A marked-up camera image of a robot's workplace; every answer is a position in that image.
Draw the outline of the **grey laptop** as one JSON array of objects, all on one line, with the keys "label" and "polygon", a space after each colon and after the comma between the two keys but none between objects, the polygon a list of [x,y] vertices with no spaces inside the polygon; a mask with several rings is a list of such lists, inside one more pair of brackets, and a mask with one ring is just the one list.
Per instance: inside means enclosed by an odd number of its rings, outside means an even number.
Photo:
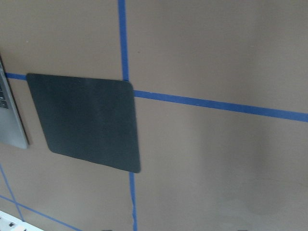
[{"label": "grey laptop", "polygon": [[8,79],[0,61],[0,142],[28,148],[24,126],[16,108]]}]

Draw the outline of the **black mouse pad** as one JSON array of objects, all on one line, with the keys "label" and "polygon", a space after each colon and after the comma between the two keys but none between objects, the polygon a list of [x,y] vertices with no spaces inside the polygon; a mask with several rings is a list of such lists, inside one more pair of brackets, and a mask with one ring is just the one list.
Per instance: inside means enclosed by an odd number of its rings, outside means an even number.
[{"label": "black mouse pad", "polygon": [[130,82],[34,73],[27,74],[26,80],[52,152],[141,171]]}]

